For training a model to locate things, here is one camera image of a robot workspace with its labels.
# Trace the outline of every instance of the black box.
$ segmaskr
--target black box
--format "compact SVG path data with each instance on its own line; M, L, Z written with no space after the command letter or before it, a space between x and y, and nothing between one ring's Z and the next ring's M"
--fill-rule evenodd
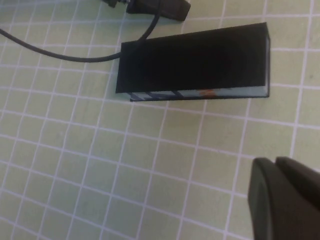
M131 101L267 98L270 38L257 23L121 45L116 93Z

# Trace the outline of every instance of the black cable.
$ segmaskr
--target black cable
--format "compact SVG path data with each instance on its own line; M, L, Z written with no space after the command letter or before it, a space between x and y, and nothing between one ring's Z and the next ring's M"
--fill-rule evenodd
M162 10L162 0L159 0L158 4L158 10L157 13L154 15L154 18L150 24L150 26L147 28L147 30L144 32L144 34L136 41L136 47L135 50L138 49L144 41L149 37L149 35L152 33L152 31L155 29L159 18L161 16L161 10ZM66 55L61 55L57 54L54 52L50 52L41 48L38 48L36 46L30 45L15 36L12 36L10 33L2 30L0 28L0 34L5 36L6 38L10 39L11 41L21 45L22 47L25 47L31 51L37 52L39 54L43 54L55 59L61 59L61 60L66 60L66 61L71 61L71 62L78 62L78 63L101 63L101 62L107 62L111 61L114 59L118 59L121 56L121 52L117 52L115 54L109 55L109 56L102 56L102 57L75 57L75 56L66 56Z

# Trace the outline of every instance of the cable plug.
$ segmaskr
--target cable plug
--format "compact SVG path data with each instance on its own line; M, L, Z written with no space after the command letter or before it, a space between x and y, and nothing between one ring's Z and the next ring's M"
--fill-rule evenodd
M159 0L103 0L110 7L114 8L119 3L127 4L128 14L151 14L154 15L158 10ZM161 16L183 22L186 20L190 10L190 3L186 0L163 0Z

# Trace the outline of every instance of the orange mark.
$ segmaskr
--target orange mark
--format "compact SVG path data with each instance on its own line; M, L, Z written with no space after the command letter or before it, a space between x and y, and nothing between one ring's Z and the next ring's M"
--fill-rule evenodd
M216 93L213 89L200 90L199 93L202 96L215 96L216 95Z

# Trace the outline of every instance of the black plastic object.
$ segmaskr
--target black plastic object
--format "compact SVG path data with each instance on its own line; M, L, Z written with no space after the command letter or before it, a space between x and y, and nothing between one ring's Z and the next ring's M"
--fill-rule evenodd
M254 239L319 240L320 211L310 201L319 196L317 173L286 157L276 162L256 158L252 164L248 203Z
M265 98L270 39L266 23L121 45L116 93L131 101Z
M126 12L128 14L151 14L155 15L158 10L159 0L103 0L111 8L117 2L128 4ZM190 10L190 3L186 0L163 0L161 16L167 19L184 21Z
M294 188L320 211L320 174L288 157L278 157L275 164Z

